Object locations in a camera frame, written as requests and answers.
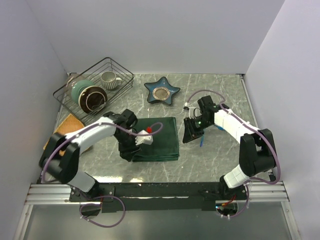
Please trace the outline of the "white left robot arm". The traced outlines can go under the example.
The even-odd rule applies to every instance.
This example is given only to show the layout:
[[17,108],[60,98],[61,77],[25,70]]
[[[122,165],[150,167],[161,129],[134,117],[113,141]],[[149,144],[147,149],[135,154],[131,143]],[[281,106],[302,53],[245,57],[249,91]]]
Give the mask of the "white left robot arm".
[[144,143],[151,143],[152,137],[146,130],[136,131],[136,115],[129,109],[122,113],[109,111],[97,121],[66,134],[54,133],[39,160],[42,170],[41,181],[50,174],[56,181],[81,191],[88,201],[101,195],[100,183],[88,173],[79,169],[80,155],[97,142],[114,137],[119,145],[120,156],[131,161]]

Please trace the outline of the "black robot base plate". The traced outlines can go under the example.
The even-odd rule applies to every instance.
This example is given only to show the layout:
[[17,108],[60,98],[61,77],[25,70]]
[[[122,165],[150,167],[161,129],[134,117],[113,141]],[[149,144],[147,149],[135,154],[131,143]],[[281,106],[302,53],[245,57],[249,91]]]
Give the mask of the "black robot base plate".
[[95,194],[73,189],[69,201],[101,205],[102,213],[118,211],[193,210],[215,211],[216,202],[246,200],[244,186],[228,189],[219,182],[100,183]]

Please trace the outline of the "dark green cloth napkin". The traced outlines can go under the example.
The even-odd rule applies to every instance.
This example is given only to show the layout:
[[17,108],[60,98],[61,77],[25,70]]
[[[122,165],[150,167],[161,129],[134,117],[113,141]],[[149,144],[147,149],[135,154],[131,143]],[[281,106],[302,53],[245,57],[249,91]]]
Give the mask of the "dark green cloth napkin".
[[140,144],[135,148],[126,149],[119,143],[118,150],[122,159],[128,162],[170,162],[179,159],[179,139],[175,117],[140,118],[133,124],[133,132],[146,131],[148,127],[154,132],[159,129],[153,126],[162,123],[162,130],[153,135],[153,143]]

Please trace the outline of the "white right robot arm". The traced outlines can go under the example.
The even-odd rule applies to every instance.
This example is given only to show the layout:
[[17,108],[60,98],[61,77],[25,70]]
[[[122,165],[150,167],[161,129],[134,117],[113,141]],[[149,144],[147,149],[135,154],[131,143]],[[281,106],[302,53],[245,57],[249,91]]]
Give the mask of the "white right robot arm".
[[268,129],[259,129],[238,117],[224,103],[215,104],[211,96],[206,95],[198,101],[200,115],[195,115],[195,108],[184,103],[188,111],[184,118],[184,144],[201,138],[205,129],[213,125],[221,127],[239,143],[238,165],[222,176],[219,195],[230,199],[236,194],[236,188],[262,172],[277,166],[273,135]]

